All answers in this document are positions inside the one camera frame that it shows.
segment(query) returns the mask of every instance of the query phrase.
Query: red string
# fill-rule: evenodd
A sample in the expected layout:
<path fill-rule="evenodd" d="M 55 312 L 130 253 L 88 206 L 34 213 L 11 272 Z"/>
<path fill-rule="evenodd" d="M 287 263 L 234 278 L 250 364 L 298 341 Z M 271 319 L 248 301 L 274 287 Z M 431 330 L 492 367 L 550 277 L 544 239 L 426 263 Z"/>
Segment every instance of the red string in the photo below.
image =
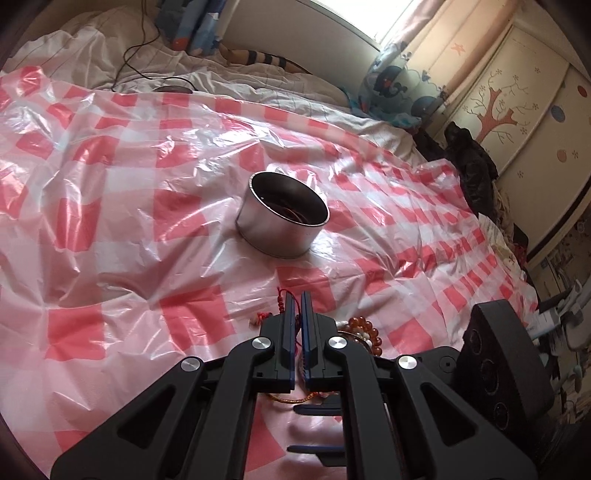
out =
<path fill-rule="evenodd" d="M 301 319 L 300 302 L 298 302 L 296 296 L 292 292 L 287 290 L 286 288 L 277 287 L 277 306 L 279 307 L 279 313 L 285 313 L 285 303 L 283 302 L 283 292 L 288 293 L 295 300 L 295 306 L 297 306 L 297 316 L 295 317 L 296 330 L 297 330 L 299 327 L 300 319 Z M 252 326 L 260 326 L 264 319 L 266 319 L 272 315 L 273 314 L 271 312 L 257 312 L 256 320 L 255 319 L 251 320 L 251 325 Z M 295 342 L 296 342 L 295 343 L 295 345 L 296 345 L 295 352 L 297 354 L 297 347 L 298 346 L 301 347 L 301 343 L 297 339 L 295 339 Z"/>

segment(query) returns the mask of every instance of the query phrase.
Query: bed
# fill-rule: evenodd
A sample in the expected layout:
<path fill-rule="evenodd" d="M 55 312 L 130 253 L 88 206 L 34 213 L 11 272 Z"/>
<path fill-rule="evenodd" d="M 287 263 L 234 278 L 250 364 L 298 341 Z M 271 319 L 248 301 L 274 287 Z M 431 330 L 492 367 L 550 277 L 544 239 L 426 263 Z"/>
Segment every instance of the bed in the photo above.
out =
<path fill-rule="evenodd" d="M 112 92 L 141 38 L 132 9 L 88 13 L 3 69 L 0 411 L 45 474 L 184 356 L 217 358 L 256 335 L 251 320 L 276 312 L 279 286 L 311 290 L 317 312 L 364 315 L 389 358 L 461 347 L 475 303 L 508 299 L 528 322 L 534 289 L 495 254 L 447 161 L 427 163 L 408 133 L 351 115 L 317 77 L 161 40 L 134 57 L 153 79 L 126 69 Z M 152 93 L 179 75 L 198 92 Z M 327 201 L 331 220 L 306 256 L 270 258 L 236 233 L 259 170 Z M 339 419 L 261 397 L 246 478 L 343 478 L 285 452 L 340 435 Z"/>

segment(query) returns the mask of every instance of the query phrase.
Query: black cable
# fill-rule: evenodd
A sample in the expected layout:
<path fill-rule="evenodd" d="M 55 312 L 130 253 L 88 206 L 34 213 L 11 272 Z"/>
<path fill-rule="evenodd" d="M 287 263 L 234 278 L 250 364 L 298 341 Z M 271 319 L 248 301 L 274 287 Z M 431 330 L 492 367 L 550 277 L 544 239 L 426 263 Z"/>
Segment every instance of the black cable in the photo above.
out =
<path fill-rule="evenodd" d="M 119 76 L 121 75 L 121 72 L 123 71 L 124 67 L 127 65 L 130 69 L 132 69 L 135 73 L 137 73 L 138 75 L 140 75 L 141 77 L 147 79 L 147 80 L 170 80 L 170 79 L 178 79 L 178 80 L 183 80 L 187 83 L 189 83 L 191 85 L 191 87 L 193 87 L 193 90 L 198 91 L 197 87 L 195 87 L 195 85 L 193 84 L 193 82 L 191 82 L 191 80 L 185 79 L 183 77 L 165 77 L 163 79 L 158 79 L 158 78 L 153 78 L 153 77 L 148 77 L 146 74 L 141 73 L 138 69 L 136 69 L 134 66 L 132 66 L 129 61 L 134 58 L 135 54 L 137 54 L 137 52 L 139 52 L 139 50 L 141 49 L 141 47 L 145 46 L 145 45 L 150 45 L 151 43 L 154 43 L 156 40 L 158 40 L 160 38 L 160 30 L 158 30 L 158 34 L 156 35 L 155 38 L 153 38 L 150 41 L 146 42 L 146 30 L 144 27 L 144 20 L 147 14 L 147 7 L 146 7 L 146 0 L 141 0 L 141 14 L 142 14 L 142 18 L 141 18 L 141 24 L 142 24 L 142 43 L 138 44 L 138 45 L 132 45 L 131 47 L 129 47 L 127 50 L 124 51 L 123 53 L 123 64 L 121 65 L 121 67 L 119 68 L 119 70 L 117 71 L 117 74 L 115 75 L 115 80 L 113 80 L 113 85 L 111 86 L 111 92 L 115 91 L 115 86 L 117 85 L 117 82 L 119 81 Z M 126 55 L 128 54 L 128 52 L 130 50 L 132 50 L 133 48 L 135 48 L 135 52 L 133 52 L 131 54 L 131 56 L 129 58 L 126 58 Z"/>

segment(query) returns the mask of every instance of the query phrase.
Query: wall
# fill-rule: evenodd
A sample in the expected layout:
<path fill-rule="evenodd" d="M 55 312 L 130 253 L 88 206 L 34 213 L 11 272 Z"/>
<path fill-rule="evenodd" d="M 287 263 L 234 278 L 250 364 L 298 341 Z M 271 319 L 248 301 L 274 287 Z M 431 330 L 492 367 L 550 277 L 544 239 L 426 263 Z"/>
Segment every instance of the wall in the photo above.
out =
<path fill-rule="evenodd" d="M 591 80 L 573 46 L 552 17 L 535 0 L 525 0 L 515 15 L 514 24 L 529 33 L 567 60 L 580 73 Z"/>
<path fill-rule="evenodd" d="M 241 0 L 224 41 L 283 56 L 351 92 L 357 91 L 378 52 L 297 0 Z"/>

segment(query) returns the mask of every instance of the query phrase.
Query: window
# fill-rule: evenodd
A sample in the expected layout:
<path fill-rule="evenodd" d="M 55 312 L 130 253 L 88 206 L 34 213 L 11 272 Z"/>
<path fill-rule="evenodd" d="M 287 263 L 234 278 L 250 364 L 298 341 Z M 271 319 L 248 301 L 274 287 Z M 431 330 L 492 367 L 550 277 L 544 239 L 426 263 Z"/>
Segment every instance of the window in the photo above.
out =
<path fill-rule="evenodd" d="M 313 0 L 384 44 L 394 24 L 415 0 Z"/>

